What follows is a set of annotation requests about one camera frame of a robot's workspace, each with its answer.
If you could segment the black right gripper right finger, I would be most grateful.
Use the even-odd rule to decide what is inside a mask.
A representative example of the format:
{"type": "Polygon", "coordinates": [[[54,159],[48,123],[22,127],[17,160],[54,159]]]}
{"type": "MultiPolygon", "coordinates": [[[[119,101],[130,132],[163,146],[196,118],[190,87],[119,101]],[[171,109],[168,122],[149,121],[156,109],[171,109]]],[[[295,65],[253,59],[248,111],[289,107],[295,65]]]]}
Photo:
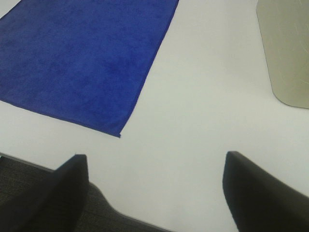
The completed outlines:
{"type": "Polygon", "coordinates": [[[223,192],[240,232],[309,230],[309,198],[239,152],[226,155],[223,192]]]}

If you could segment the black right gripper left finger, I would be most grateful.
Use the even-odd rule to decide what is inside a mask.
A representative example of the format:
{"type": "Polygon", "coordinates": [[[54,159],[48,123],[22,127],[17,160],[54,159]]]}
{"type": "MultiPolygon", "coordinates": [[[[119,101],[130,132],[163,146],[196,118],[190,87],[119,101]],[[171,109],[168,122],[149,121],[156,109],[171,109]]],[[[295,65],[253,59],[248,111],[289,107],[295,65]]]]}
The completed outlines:
{"type": "Polygon", "coordinates": [[[74,155],[0,207],[2,232],[72,232],[87,199],[87,158],[74,155]]]}

